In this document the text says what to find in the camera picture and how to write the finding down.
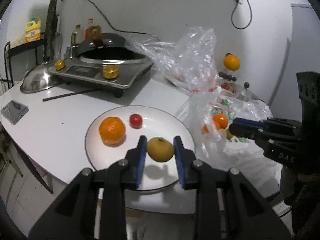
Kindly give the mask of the large orange on stand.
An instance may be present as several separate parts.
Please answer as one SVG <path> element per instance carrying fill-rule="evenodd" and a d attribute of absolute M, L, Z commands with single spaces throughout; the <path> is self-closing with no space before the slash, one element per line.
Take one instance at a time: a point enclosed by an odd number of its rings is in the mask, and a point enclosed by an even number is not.
<path fill-rule="evenodd" d="M 240 64 L 239 58 L 231 53 L 227 53 L 223 59 L 224 67 L 233 72 L 240 68 Z"/>

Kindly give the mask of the red cap sauce bottle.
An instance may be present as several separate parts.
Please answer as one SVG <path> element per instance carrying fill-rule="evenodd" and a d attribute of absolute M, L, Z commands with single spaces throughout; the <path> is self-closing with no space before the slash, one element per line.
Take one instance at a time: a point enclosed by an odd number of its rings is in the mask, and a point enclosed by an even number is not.
<path fill-rule="evenodd" d="M 101 26 L 94 24 L 93 18 L 88 19 L 88 24 L 84 28 L 84 39 L 88 38 L 94 41 L 102 39 Z"/>

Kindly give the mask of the steel saucepan with lid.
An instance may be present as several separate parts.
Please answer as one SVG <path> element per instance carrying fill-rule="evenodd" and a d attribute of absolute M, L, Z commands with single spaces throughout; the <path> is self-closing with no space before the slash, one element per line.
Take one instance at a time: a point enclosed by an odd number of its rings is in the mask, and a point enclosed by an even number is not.
<path fill-rule="evenodd" d="M 238 92 L 236 94 L 232 94 L 224 89 L 222 89 L 221 94 L 244 102 L 259 100 L 259 98 L 249 89 L 249 83 L 246 82 L 243 85 L 236 85 L 238 87 Z"/>

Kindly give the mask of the oil bottle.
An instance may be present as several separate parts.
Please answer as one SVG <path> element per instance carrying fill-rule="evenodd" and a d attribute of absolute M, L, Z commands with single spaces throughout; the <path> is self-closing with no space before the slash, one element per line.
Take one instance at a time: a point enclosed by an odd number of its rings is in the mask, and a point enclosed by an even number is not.
<path fill-rule="evenodd" d="M 81 25 L 77 24 L 71 34 L 71 46 L 80 45 L 84 40 L 83 31 Z"/>

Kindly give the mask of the yellow detergent jug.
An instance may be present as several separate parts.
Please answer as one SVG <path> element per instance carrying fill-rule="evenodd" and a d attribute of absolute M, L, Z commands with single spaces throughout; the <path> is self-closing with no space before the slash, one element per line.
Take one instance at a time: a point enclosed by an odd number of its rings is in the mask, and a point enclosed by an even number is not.
<path fill-rule="evenodd" d="M 25 43 L 37 41 L 41 39 L 41 16 L 31 18 L 25 26 Z"/>

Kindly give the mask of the silver induction cooker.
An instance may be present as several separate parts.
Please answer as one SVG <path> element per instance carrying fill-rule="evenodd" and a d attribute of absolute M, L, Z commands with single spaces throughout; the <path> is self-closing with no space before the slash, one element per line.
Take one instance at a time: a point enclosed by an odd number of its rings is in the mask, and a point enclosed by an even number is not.
<path fill-rule="evenodd" d="M 96 60 L 81 56 L 55 62 L 49 73 L 67 82 L 109 90 L 120 98 L 152 65 L 147 56 L 136 53 L 131 59 Z"/>

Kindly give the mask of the flat printed plastic bag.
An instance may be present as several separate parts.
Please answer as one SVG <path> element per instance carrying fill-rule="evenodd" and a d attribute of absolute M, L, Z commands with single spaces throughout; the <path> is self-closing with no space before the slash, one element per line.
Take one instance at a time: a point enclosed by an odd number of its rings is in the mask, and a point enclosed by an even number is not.
<path fill-rule="evenodd" d="M 201 133 L 204 124 L 210 125 L 218 113 L 227 116 L 229 124 L 235 118 L 259 121 L 272 116 L 268 105 L 260 100 L 244 102 L 210 92 L 191 96 L 175 116 L 193 136 L 196 157 L 219 170 L 239 169 L 257 189 L 268 183 L 279 186 L 281 165 L 265 158 L 253 139 L 234 136 L 228 140 L 228 127 Z"/>

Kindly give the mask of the crumpled clear plastic bag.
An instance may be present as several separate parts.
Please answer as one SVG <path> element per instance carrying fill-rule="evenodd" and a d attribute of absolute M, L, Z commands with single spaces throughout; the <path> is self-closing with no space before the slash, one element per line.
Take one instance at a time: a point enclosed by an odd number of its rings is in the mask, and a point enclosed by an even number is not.
<path fill-rule="evenodd" d="M 195 94 L 217 86 L 216 42 L 214 28 L 191 27 L 177 42 L 141 40 L 131 35 L 125 47 L 147 56 L 178 89 Z"/>

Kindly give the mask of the yellow longan fruit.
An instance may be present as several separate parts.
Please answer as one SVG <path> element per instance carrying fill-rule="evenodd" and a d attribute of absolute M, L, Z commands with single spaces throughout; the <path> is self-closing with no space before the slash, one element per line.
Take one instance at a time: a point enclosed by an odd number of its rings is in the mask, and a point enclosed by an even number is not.
<path fill-rule="evenodd" d="M 229 131 L 229 129 L 226 129 L 226 135 L 228 140 L 231 140 L 234 137 L 234 135 Z"/>
<path fill-rule="evenodd" d="M 151 138 L 146 145 L 146 150 L 151 159 L 164 163 L 174 156 L 174 146 L 163 137 Z"/>

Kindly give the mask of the orange peel scraps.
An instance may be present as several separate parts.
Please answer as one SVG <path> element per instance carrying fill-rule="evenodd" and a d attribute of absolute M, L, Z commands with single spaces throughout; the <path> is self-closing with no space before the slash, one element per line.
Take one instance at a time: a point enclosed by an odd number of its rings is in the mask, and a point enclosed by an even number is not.
<path fill-rule="evenodd" d="M 238 87 L 234 83 L 224 82 L 223 84 L 220 85 L 220 87 L 232 94 L 236 94 L 238 92 Z"/>

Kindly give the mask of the black chopstick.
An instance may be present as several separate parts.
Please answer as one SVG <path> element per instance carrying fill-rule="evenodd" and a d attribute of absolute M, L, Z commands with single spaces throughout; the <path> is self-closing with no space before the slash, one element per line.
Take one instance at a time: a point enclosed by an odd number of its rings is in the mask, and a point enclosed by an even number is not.
<path fill-rule="evenodd" d="M 49 98 L 42 99 L 42 101 L 43 102 L 48 102 L 48 101 L 52 101 L 52 100 L 56 100 L 56 99 L 66 98 L 66 97 L 69 97 L 69 96 L 87 94 L 87 93 L 94 93 L 94 92 L 99 92 L 99 91 L 101 91 L 101 89 L 82 90 L 82 91 L 79 91 L 79 92 L 72 92 L 72 93 L 61 94 L 61 95 L 57 95 L 57 96 L 51 96 Z"/>

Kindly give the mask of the steel pot lid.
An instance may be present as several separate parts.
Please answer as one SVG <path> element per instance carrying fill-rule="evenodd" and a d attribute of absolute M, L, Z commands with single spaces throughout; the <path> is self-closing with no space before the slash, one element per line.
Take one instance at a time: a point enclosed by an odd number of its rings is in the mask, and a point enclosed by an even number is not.
<path fill-rule="evenodd" d="M 52 66 L 52 61 L 43 62 L 29 70 L 23 79 L 20 91 L 24 94 L 31 94 L 63 84 L 63 81 L 58 76 L 49 72 Z"/>

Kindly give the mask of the black metal shelf rack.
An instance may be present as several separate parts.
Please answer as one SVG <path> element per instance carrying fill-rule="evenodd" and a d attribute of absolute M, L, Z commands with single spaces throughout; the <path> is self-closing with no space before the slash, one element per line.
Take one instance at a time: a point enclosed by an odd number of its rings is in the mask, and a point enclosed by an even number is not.
<path fill-rule="evenodd" d="M 39 40 L 31 41 L 13 47 L 13 43 L 7 41 L 3 49 L 4 73 L 5 77 L 1 77 L 1 82 L 7 85 L 7 90 L 15 85 L 15 77 L 22 75 L 23 69 L 31 69 L 33 66 L 39 65 L 39 48 L 43 52 L 44 57 L 47 56 L 47 35 L 41 32 Z"/>

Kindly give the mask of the grey smartphone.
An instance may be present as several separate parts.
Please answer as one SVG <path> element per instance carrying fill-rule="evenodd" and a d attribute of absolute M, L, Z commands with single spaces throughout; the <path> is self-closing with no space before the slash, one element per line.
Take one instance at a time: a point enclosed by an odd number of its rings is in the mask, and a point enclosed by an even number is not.
<path fill-rule="evenodd" d="M 1 109 L 1 114 L 12 125 L 16 125 L 28 112 L 29 108 L 26 105 L 15 100 L 11 100 Z"/>

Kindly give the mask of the mandarin orange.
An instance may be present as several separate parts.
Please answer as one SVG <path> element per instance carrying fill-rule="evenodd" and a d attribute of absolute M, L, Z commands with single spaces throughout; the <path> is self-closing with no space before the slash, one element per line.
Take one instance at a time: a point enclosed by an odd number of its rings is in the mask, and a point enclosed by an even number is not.
<path fill-rule="evenodd" d="M 216 126 L 216 129 L 225 129 L 228 127 L 228 118 L 222 113 L 215 114 L 213 116 L 213 121 Z"/>
<path fill-rule="evenodd" d="M 203 128 L 201 129 L 202 134 L 209 134 L 210 130 L 212 128 L 215 128 L 216 130 L 219 130 L 221 128 L 220 124 L 217 121 L 212 121 L 210 125 L 204 124 Z"/>
<path fill-rule="evenodd" d="M 123 141 L 126 127 L 118 117 L 108 117 L 99 126 L 99 134 L 104 144 L 116 145 Z"/>

